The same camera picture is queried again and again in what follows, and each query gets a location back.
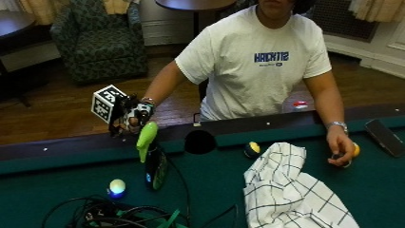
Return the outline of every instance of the billiard ball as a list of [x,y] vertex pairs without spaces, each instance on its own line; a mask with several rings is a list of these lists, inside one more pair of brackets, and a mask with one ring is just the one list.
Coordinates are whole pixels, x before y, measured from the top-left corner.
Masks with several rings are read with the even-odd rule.
[[355,143],[355,158],[360,155],[360,146]]
[[111,182],[111,186],[107,189],[107,192],[111,196],[111,198],[118,199],[122,198],[126,192],[126,182],[120,179],[115,179]]
[[258,159],[262,155],[262,147],[255,142],[250,142],[244,147],[244,155],[250,159]]

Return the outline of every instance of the bracelet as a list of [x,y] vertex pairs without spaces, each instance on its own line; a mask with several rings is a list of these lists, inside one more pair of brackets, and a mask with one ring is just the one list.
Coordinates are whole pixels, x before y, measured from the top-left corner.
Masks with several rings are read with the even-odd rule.
[[343,123],[343,122],[331,122],[328,125],[325,125],[325,126],[327,126],[327,129],[329,129],[329,127],[331,127],[332,125],[339,125],[339,126],[341,126],[341,127],[343,127],[344,133],[345,133],[347,135],[349,134],[349,131],[348,131],[348,129],[347,129],[345,123]]
[[140,99],[142,102],[146,102],[146,103],[151,103],[154,106],[156,106],[156,102],[152,98],[150,97],[144,97]]

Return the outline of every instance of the green plastic handle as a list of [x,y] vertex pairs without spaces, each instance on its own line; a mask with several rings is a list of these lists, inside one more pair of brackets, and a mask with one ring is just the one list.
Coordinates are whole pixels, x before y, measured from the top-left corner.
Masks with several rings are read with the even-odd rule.
[[140,162],[144,163],[148,153],[150,144],[154,142],[158,135],[158,124],[156,122],[150,122],[139,133],[138,150]]

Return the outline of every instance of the yellow ball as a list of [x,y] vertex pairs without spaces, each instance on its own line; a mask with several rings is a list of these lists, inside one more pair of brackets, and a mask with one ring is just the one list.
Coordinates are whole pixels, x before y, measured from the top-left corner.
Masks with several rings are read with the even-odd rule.
[[248,143],[244,147],[244,154],[251,159],[259,158],[262,155],[262,147],[255,142]]
[[255,142],[251,142],[250,146],[255,150],[256,153],[262,152],[262,147]]
[[360,146],[355,143],[355,158],[360,155]]

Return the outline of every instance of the black and white cube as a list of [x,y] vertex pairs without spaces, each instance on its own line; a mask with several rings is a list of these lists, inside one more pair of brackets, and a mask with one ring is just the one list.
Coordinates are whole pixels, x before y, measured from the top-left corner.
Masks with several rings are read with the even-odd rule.
[[126,97],[126,93],[114,85],[102,88],[92,94],[91,112],[108,123],[114,113],[115,96]]

